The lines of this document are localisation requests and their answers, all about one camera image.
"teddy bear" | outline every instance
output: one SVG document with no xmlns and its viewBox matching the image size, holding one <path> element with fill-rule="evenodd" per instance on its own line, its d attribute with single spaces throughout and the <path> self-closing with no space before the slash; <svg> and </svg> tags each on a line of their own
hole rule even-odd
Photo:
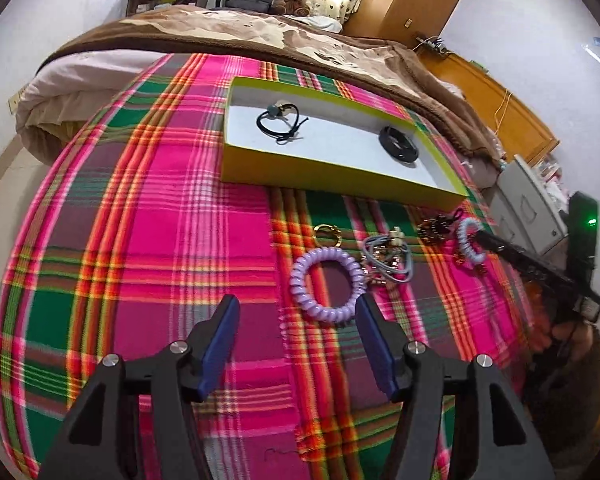
<svg viewBox="0 0 600 480">
<path fill-rule="evenodd" d="M 308 16 L 309 5 L 305 0 L 273 0 L 273 14 L 290 14 L 291 16 Z"/>
</svg>

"black hair tie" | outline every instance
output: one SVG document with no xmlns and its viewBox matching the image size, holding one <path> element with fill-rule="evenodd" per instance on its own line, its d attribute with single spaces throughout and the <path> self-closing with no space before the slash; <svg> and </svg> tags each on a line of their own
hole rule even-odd
<svg viewBox="0 0 600 480">
<path fill-rule="evenodd" d="M 266 126 L 264 126 L 264 124 L 262 124 L 262 120 L 264 118 L 269 118 L 269 119 L 281 118 L 284 116 L 284 112 L 287 110 L 293 110 L 296 112 L 296 121 L 294 122 L 294 125 L 291 127 L 291 129 L 288 132 L 274 132 L 273 130 L 269 130 Z M 256 125 L 258 126 L 258 129 L 263 134 L 276 139 L 277 144 L 286 144 L 296 136 L 296 133 L 300 129 L 300 126 L 302 125 L 302 123 L 304 123 L 305 121 L 308 121 L 308 120 L 309 120 L 309 117 L 304 118 L 301 121 L 300 120 L 300 111 L 298 110 L 298 107 L 293 103 L 286 103 L 286 104 L 283 104 L 280 106 L 277 106 L 277 105 L 267 106 L 267 110 L 265 112 L 261 113 L 258 116 L 258 118 L 256 119 Z"/>
<path fill-rule="evenodd" d="M 385 126 L 380 131 L 379 140 L 384 150 L 399 162 L 410 164 L 420 155 L 416 145 L 404 133 L 391 126 Z"/>
</svg>

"white drawer unit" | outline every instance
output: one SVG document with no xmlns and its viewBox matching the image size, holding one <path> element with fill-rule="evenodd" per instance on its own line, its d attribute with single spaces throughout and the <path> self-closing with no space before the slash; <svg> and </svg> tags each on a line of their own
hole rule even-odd
<svg viewBox="0 0 600 480">
<path fill-rule="evenodd" d="M 525 249 L 546 254 L 567 235 L 542 183 L 519 155 L 498 177 L 488 202 L 500 236 Z"/>
</svg>

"purple spiral hair tie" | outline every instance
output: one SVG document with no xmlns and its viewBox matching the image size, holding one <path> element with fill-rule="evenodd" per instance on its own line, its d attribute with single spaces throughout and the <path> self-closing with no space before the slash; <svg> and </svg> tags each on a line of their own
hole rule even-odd
<svg viewBox="0 0 600 480">
<path fill-rule="evenodd" d="M 338 308 L 322 306 L 311 297 L 304 286 L 304 277 L 306 276 L 309 267 L 318 262 L 325 261 L 338 262 L 347 269 L 347 272 L 351 277 L 351 296 L 347 300 L 347 303 Z M 294 262 L 291 269 L 289 285 L 294 300 L 302 310 L 318 321 L 329 323 L 340 323 L 351 319 L 356 311 L 356 300 L 366 291 L 365 275 L 362 267 L 360 267 L 352 256 L 339 247 L 319 247 L 300 256 Z"/>
</svg>

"white cable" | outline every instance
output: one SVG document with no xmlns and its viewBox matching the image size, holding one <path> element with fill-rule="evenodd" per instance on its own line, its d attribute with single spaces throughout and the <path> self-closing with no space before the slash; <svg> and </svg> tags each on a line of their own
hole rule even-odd
<svg viewBox="0 0 600 480">
<path fill-rule="evenodd" d="M 415 52 L 419 46 L 422 46 L 423 44 L 427 43 L 427 41 L 429 41 L 429 40 L 433 40 L 433 38 L 437 38 L 437 37 L 438 37 L 438 36 L 429 36 L 429 37 L 428 37 L 426 40 L 424 40 L 424 41 L 421 41 L 419 44 L 417 44 L 417 46 L 413 47 L 413 48 L 411 49 L 411 51 L 412 51 L 412 52 Z"/>
</svg>

